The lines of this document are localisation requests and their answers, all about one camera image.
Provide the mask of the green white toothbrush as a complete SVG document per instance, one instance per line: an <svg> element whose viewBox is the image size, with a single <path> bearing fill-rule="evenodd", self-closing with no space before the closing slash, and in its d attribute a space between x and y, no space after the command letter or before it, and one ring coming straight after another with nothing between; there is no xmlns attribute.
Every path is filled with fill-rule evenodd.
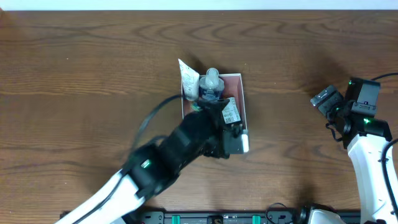
<svg viewBox="0 0 398 224"><path fill-rule="evenodd" d="M196 111L196 112L199 112L199 111L202 110L201 106L200 106L197 102L191 103L191 104L190 104L190 109L191 109L192 111Z"/></svg>

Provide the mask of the white conditioner tube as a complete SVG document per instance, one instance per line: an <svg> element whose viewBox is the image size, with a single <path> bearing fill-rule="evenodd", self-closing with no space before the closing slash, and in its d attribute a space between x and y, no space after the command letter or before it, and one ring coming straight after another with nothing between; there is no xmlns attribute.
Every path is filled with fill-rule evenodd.
<svg viewBox="0 0 398 224"><path fill-rule="evenodd" d="M181 59L178 59L182 78L183 94L188 101L199 98L199 73L190 68Z"/></svg>

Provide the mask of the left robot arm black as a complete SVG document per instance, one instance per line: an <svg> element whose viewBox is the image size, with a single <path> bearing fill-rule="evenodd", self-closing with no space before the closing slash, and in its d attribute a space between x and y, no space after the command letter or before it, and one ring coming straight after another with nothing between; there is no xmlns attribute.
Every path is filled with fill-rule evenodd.
<svg viewBox="0 0 398 224"><path fill-rule="evenodd" d="M240 121L225 118L236 111L234 98L199 100L169 136L134 146L122 168L91 198L64 213L59 223L124 223L123 217L169 188L197 157L228 159L248 150Z"/></svg>

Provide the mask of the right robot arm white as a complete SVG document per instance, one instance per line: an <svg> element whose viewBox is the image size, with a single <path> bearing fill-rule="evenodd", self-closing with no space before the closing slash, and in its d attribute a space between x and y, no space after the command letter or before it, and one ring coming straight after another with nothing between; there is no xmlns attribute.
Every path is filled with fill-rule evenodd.
<svg viewBox="0 0 398 224"><path fill-rule="evenodd" d="M361 202L360 223L397 223L397 176L387 121L376 119L381 84L352 78L342 95L330 85L311 104L327 119L354 167Z"/></svg>

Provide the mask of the clear pump soap bottle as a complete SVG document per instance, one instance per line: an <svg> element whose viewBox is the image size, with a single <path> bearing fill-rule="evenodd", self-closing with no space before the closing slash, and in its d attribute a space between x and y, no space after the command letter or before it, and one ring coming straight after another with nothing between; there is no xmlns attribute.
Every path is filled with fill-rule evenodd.
<svg viewBox="0 0 398 224"><path fill-rule="evenodd" d="M199 79L199 94L204 100L219 100L224 90L224 81L219 77L219 71L209 68L206 75Z"/></svg>

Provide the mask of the green soap box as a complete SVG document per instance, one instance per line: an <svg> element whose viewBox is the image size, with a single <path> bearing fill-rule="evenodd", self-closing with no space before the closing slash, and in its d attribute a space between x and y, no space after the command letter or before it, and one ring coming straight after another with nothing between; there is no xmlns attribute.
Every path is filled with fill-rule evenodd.
<svg viewBox="0 0 398 224"><path fill-rule="evenodd" d="M228 100L229 100L228 104L222 110L224 122L226 124L241 122L241 117L239 114L238 107L236 105L235 98L229 97Z"/></svg>

